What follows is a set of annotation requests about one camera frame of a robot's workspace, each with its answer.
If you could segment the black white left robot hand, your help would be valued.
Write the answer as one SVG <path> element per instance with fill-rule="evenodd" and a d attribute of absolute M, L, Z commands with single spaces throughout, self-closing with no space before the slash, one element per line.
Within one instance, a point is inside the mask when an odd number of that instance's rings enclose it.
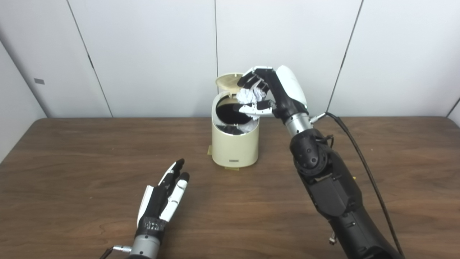
<path fill-rule="evenodd" d="M 137 218 L 137 236 L 152 236 L 162 241 L 187 188 L 190 175 L 181 172 L 184 159 L 175 161 L 156 186 L 145 189 Z"/>

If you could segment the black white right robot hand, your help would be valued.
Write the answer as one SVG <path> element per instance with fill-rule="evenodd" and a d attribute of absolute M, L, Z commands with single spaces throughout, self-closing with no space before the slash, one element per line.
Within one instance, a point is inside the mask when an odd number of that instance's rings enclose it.
<path fill-rule="evenodd" d="M 270 112 L 286 124 L 296 114 L 308 114 L 305 94 L 294 73 L 284 65 L 277 69 L 252 67 L 241 76 L 237 86 L 242 89 L 233 110 L 253 119 Z"/>

